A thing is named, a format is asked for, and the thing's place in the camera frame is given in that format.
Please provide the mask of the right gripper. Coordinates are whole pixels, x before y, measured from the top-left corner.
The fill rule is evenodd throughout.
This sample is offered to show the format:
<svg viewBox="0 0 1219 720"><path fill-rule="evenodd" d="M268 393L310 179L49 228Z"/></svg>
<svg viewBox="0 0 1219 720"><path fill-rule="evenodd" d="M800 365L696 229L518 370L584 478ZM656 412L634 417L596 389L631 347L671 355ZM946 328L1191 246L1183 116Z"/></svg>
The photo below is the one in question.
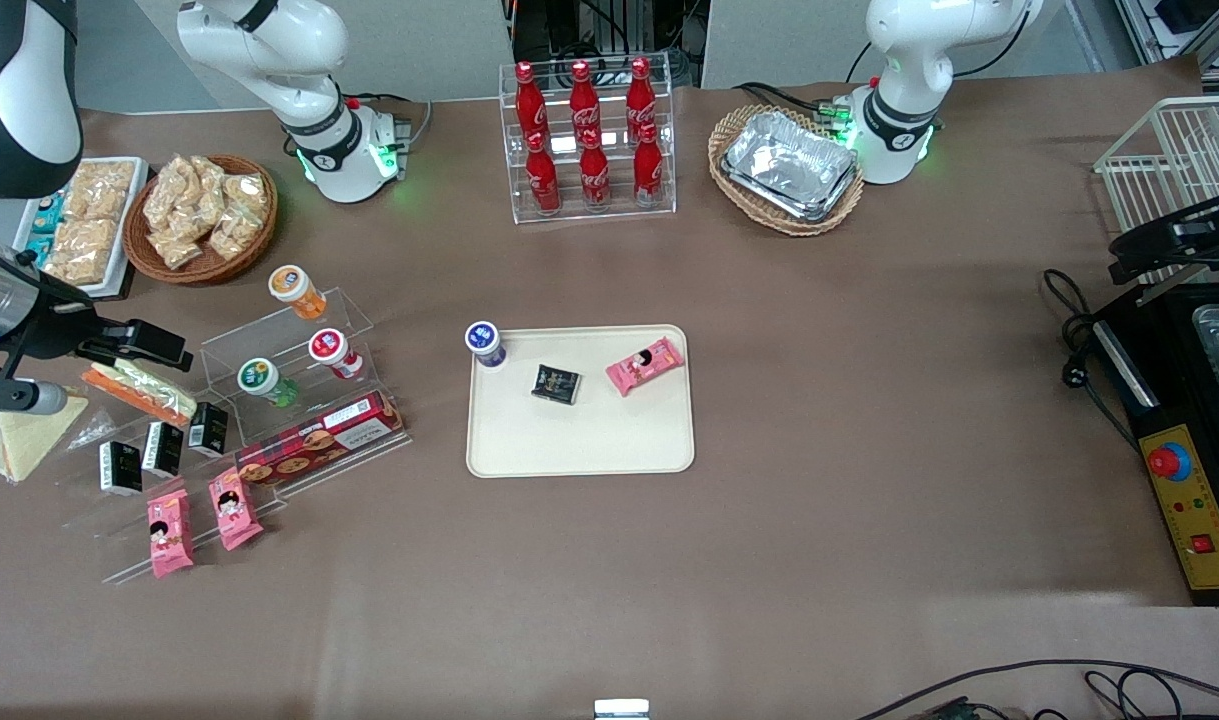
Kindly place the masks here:
<svg viewBox="0 0 1219 720"><path fill-rule="evenodd" d="M193 355L179 334L143 320L100 320L91 297L20 263L0 242L0 373L13 373L23 356L193 368ZM55 383L0 378L0 413L52 415L65 409L68 396Z"/></svg>

